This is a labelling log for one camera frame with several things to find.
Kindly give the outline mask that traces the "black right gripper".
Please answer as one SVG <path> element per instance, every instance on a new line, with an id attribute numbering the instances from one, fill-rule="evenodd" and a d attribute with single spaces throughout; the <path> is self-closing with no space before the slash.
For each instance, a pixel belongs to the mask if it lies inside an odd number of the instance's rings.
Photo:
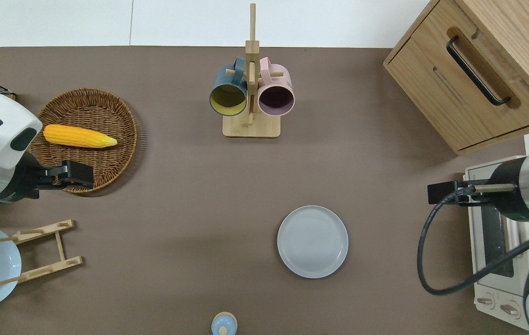
<path id="1" fill-rule="evenodd" d="M 427 199 L 429 204 L 438 204 L 443 198 L 450 193 L 472 185 L 484 185 L 488 180 L 471 180 L 471 181 L 445 181 L 439 184 L 430 184 L 427 186 Z M 458 204 L 459 206 L 487 206 L 490 200 L 484 195 L 458 195 L 447 204 Z"/>

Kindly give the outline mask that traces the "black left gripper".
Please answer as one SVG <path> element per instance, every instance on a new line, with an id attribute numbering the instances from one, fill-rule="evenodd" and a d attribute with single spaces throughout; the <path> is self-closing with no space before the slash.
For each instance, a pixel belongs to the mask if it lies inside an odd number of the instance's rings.
<path id="1" fill-rule="evenodd" d="M 94 169 L 76 161 L 62 161 L 58 166 L 43 166 L 37 189 L 65 189 L 68 187 L 83 189 L 94 188 Z"/>

